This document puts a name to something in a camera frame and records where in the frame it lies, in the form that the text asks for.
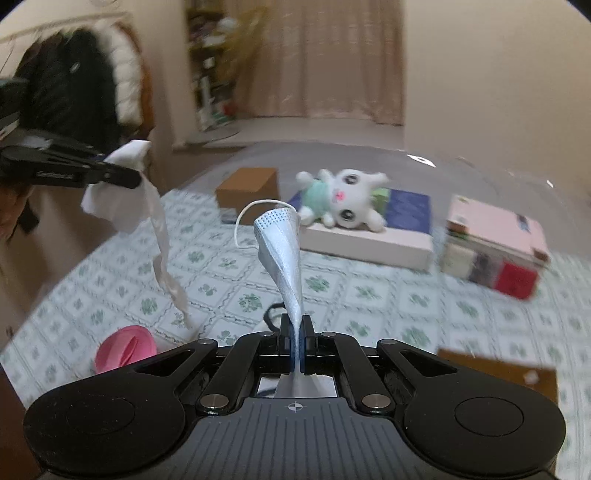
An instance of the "tablecloth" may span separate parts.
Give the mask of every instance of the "tablecloth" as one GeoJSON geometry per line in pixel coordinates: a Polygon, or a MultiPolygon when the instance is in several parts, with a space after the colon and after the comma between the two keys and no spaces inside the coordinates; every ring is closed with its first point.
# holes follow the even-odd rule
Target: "tablecloth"
{"type": "MultiPolygon", "coordinates": [[[[159,351],[209,337],[231,345],[266,329],[265,309],[280,301],[256,250],[234,247],[214,197],[173,190],[163,197],[171,236],[170,273],[186,288],[196,323],[185,323],[152,271],[151,225],[105,242],[36,308],[0,355],[20,399],[94,373],[108,335],[127,325],[152,331],[159,351]]],[[[436,250],[443,228],[436,228],[436,250]]],[[[239,230],[255,245],[252,227],[239,230]]],[[[591,264],[553,254],[531,301],[523,302],[439,272],[368,264],[302,252],[304,307],[316,331],[353,335],[362,345],[396,338],[435,352],[439,346],[558,371],[567,437],[557,474],[587,480],[591,457],[591,264]]]]}

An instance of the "table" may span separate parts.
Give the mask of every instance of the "table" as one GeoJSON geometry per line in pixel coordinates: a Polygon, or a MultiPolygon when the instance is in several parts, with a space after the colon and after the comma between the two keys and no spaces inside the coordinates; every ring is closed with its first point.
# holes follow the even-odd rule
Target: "table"
{"type": "MultiPolygon", "coordinates": [[[[200,337],[231,345],[264,330],[262,314],[280,300],[256,257],[237,251],[231,225],[222,225],[212,189],[241,166],[276,166],[284,200],[296,191],[295,173],[318,166],[384,171],[392,188],[431,195],[436,251],[441,250],[453,193],[517,211],[541,222],[553,253],[536,295],[519,301],[440,273],[420,273],[302,252],[304,307],[317,331],[355,336],[363,345],[397,338],[434,352],[442,346],[558,372],[559,406],[567,438],[557,474],[586,480],[591,465],[591,238],[589,207],[542,179],[484,173],[463,162],[405,152],[324,144],[261,144],[163,198],[171,236],[170,272],[191,301],[187,324],[154,280],[157,252],[151,226],[116,235],[81,262],[32,313],[0,356],[24,404],[43,392],[94,373],[101,341],[126,325],[144,325],[159,351],[200,337]]],[[[255,244],[252,227],[241,242],[255,244]]]]}

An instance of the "white plush bunny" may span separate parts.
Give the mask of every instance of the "white plush bunny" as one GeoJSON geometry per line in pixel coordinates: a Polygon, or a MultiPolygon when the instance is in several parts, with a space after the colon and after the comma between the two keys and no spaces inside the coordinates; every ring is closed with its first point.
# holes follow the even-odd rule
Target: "white plush bunny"
{"type": "Polygon", "coordinates": [[[301,171],[296,180],[301,189],[298,213],[302,225],[310,225],[320,218],[327,228],[336,224],[357,228],[365,223],[372,232],[384,230],[386,221],[374,210],[371,198],[372,191],[388,181],[384,173],[347,169],[333,176],[328,170],[320,170],[315,179],[301,171]]]}

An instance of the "mask ear loop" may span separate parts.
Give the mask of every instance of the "mask ear loop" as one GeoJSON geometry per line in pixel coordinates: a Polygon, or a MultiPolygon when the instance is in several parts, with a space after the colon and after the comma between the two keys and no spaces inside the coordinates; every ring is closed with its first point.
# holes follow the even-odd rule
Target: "mask ear loop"
{"type": "Polygon", "coordinates": [[[295,214],[297,215],[297,210],[294,208],[293,205],[290,205],[287,202],[282,202],[281,200],[265,199],[265,200],[255,200],[254,202],[249,203],[248,205],[246,205],[242,209],[242,211],[240,212],[240,215],[238,215],[238,218],[236,219],[236,223],[234,224],[234,244],[236,245],[236,248],[240,248],[240,249],[256,248],[253,245],[244,245],[242,247],[240,245],[238,245],[238,225],[240,225],[240,220],[242,219],[242,216],[246,213],[246,211],[250,207],[252,207],[253,205],[258,205],[260,203],[275,203],[276,205],[283,205],[285,207],[292,209],[295,212],[295,214]]]}

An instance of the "curtain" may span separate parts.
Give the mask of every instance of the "curtain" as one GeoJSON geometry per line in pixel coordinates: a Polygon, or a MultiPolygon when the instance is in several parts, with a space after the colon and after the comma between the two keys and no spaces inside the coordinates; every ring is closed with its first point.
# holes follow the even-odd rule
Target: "curtain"
{"type": "Polygon", "coordinates": [[[401,0],[225,0],[225,10],[261,4],[271,15],[238,79],[239,110],[403,123],[401,0]]]}

